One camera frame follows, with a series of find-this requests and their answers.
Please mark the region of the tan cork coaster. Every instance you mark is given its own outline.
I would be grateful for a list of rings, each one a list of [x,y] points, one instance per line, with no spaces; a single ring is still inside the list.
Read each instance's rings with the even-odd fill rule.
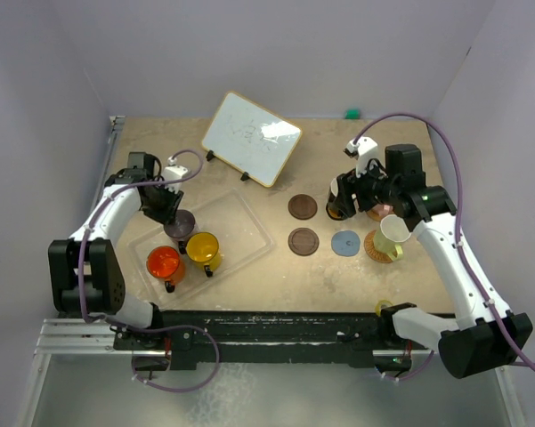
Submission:
[[[380,209],[380,210],[369,210],[366,212],[367,216],[375,221],[375,222],[381,222],[386,216],[388,216],[391,212],[387,209]]]

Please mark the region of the purple cup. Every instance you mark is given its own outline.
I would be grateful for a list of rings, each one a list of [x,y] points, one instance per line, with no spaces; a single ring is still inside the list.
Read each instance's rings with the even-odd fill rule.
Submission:
[[[176,243],[179,253],[186,254],[189,240],[199,233],[199,226],[191,211],[178,209],[174,220],[163,227],[166,235]]]

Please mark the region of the dark brown wooden coaster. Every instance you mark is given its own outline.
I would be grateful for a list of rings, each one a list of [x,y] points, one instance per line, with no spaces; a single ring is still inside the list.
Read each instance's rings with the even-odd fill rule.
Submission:
[[[306,194],[297,194],[289,199],[288,211],[298,220],[308,220],[317,213],[318,206],[313,197]]]

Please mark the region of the blue round coaster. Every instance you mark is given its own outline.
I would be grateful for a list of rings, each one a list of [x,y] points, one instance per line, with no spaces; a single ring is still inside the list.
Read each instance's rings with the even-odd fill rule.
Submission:
[[[338,256],[353,257],[361,247],[359,235],[352,230],[338,231],[331,238],[331,249]]]

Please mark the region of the pale yellow cup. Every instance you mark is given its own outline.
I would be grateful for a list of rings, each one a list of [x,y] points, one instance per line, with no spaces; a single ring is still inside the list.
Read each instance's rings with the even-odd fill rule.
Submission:
[[[403,245],[410,237],[411,232],[405,221],[390,214],[381,220],[373,237],[373,246],[389,262],[396,262],[403,258]]]

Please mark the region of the woven rattan coaster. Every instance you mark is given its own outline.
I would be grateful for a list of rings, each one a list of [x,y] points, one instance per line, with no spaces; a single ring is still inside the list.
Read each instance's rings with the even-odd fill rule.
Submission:
[[[381,230],[372,230],[363,245],[367,256],[375,262],[397,262],[404,255],[401,244],[387,238]]]

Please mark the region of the white cup black handle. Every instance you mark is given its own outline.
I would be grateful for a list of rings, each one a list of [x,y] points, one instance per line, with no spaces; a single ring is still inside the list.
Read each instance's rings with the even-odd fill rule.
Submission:
[[[339,215],[339,208],[336,206],[338,192],[339,190],[337,178],[333,178],[329,185],[327,209],[331,214],[335,216]]]

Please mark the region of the orange black-rimmed coaster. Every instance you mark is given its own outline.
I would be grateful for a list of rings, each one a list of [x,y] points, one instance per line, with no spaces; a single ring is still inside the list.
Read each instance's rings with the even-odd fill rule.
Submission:
[[[332,219],[333,221],[345,221],[350,218],[350,215],[348,213],[344,213],[340,210],[334,210],[334,209],[327,209],[326,210],[328,217]]]

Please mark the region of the pink cup white inside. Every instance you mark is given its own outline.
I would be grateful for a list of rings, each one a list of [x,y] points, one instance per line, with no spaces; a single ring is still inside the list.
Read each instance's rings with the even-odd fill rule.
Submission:
[[[379,218],[383,218],[393,212],[393,208],[390,205],[375,205],[371,212]]]

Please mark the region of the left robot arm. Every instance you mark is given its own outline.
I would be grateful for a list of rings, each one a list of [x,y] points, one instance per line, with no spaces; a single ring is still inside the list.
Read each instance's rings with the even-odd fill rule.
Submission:
[[[162,165],[147,152],[131,152],[125,168],[105,181],[101,199],[85,223],[69,238],[54,240],[48,262],[55,309],[87,322],[106,319],[132,326],[146,349],[165,340],[154,308],[126,291],[115,246],[138,212],[156,223],[170,223],[182,200],[181,184],[190,169],[170,157]]]

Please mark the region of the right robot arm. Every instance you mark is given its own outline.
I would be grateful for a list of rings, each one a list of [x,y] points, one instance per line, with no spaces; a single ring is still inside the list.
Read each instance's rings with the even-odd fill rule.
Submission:
[[[330,184],[326,210],[343,221],[376,205],[389,205],[424,247],[442,279],[455,318],[428,314],[412,303],[380,311],[379,341],[398,348],[407,340],[441,357],[456,378],[476,375],[517,359],[532,330],[525,313],[514,314],[490,284],[457,223],[458,209],[446,189],[429,186],[422,154],[414,144],[385,148],[385,162],[370,138],[349,141],[345,154],[357,160]]]

